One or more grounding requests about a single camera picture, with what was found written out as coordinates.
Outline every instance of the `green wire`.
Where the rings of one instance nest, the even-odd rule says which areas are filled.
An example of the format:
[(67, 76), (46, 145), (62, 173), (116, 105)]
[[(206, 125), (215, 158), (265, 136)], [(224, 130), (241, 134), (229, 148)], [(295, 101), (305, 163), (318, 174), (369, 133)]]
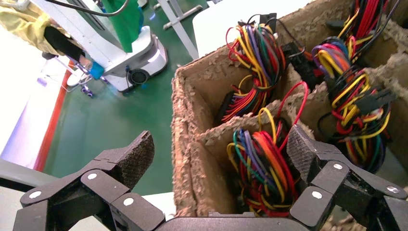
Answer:
[(260, 175), (258, 175), (257, 172), (255, 172), (250, 166), (248, 166), (248, 164), (246, 163), (245, 159), (243, 158), (243, 156), (241, 155), (240, 149), (238, 148), (238, 144), (237, 144), (237, 131), (234, 132), (232, 139), (234, 140), (234, 147), (235, 147), (235, 151), (237, 152), (238, 157), (241, 159), (242, 163), (245, 165), (245, 167), (260, 181), (262, 182), (264, 185), (267, 185), (268, 188), (270, 188), (271, 190), (274, 190), (274, 188), (272, 188), (271, 185), (267, 184), (265, 182), (264, 179), (262, 179), (262, 177)]
[(375, 146), (374, 156), (371, 159), (371, 163), (370, 163), (370, 166), (367, 168), (367, 171), (371, 170), (372, 165), (375, 162), (375, 159), (377, 159), (378, 151), (380, 150), (380, 144), (381, 144), (381, 137), (380, 137), (380, 135), (377, 135), (377, 142), (376, 142), (376, 146)]

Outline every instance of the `wheel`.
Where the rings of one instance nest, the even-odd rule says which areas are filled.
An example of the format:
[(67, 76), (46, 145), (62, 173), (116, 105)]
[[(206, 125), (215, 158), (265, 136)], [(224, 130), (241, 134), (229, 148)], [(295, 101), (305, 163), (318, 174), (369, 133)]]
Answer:
[(147, 71), (143, 69), (131, 70), (127, 76), (127, 80), (132, 85), (139, 85), (145, 83), (149, 79), (150, 75)]

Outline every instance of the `blue part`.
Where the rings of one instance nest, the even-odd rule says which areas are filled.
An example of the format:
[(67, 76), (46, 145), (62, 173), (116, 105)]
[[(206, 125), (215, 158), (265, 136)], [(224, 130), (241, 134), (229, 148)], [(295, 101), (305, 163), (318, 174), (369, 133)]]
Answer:
[(342, 52), (346, 55), (346, 58), (348, 58), (348, 50), (347, 50), (347, 47), (343, 43), (332, 42), (332, 44), (340, 48)]
[(105, 69), (101, 65), (99, 65), (99, 63), (95, 61), (92, 62), (92, 68), (89, 71), (89, 73), (92, 75), (94, 79), (99, 79), (104, 72)]

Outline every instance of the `textured fingertip pad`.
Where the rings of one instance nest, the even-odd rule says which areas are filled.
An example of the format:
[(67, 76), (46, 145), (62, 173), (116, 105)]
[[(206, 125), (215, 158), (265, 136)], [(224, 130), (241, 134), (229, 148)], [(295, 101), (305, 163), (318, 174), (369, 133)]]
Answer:
[(95, 159), (116, 163), (121, 183), (132, 189), (152, 164), (153, 158), (153, 137), (150, 132), (144, 131), (127, 147), (105, 150)]
[(300, 172), (300, 177), (305, 182), (309, 175), (310, 166), (316, 154), (341, 152), (333, 145), (312, 140), (303, 129), (294, 125), (289, 132), (286, 151), (295, 168)]

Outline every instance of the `robotic hand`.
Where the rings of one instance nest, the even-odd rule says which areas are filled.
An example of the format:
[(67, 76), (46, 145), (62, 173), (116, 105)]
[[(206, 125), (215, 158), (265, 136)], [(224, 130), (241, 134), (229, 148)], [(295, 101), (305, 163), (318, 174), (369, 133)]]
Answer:
[(93, 215), (112, 231), (317, 231), (339, 205), (369, 231), (408, 231), (402, 188), (356, 167), (333, 145), (311, 140), (296, 125), (287, 151), (308, 185), (290, 218), (211, 213), (165, 222), (158, 208), (130, 192), (153, 161), (153, 139), (143, 132), (128, 147), (103, 151), (80, 171), (24, 194), (13, 230), (65, 231)]

